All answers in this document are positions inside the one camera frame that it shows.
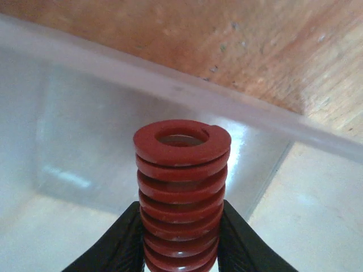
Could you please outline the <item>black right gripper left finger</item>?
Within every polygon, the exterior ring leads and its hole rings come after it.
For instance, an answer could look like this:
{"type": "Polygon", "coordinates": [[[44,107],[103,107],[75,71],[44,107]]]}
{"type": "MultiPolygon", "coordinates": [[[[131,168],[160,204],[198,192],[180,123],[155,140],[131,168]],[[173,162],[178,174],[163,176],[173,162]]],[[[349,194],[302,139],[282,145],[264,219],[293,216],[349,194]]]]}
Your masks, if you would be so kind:
{"type": "Polygon", "coordinates": [[[140,204],[134,201],[104,235],[64,271],[144,271],[140,204]]]}

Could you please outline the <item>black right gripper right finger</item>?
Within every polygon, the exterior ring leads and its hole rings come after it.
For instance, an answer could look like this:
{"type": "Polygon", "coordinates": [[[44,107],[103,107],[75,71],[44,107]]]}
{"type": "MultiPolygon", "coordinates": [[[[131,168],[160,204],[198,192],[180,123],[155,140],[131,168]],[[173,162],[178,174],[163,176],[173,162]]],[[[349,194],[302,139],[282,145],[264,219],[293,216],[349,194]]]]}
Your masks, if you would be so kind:
{"type": "Polygon", "coordinates": [[[219,271],[297,272],[225,200],[218,244],[219,271]]]}

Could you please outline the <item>clear tray of red parts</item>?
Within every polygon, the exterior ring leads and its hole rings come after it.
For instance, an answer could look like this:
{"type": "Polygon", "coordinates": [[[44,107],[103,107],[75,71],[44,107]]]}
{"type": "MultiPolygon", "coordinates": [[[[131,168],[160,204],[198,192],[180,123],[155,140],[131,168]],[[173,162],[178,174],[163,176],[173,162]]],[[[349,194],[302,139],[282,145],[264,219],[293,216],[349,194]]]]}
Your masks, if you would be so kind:
{"type": "Polygon", "coordinates": [[[232,137],[226,198],[299,271],[362,270],[362,145],[303,116],[1,15],[1,270],[61,271],[138,198],[133,134],[232,137]]]}

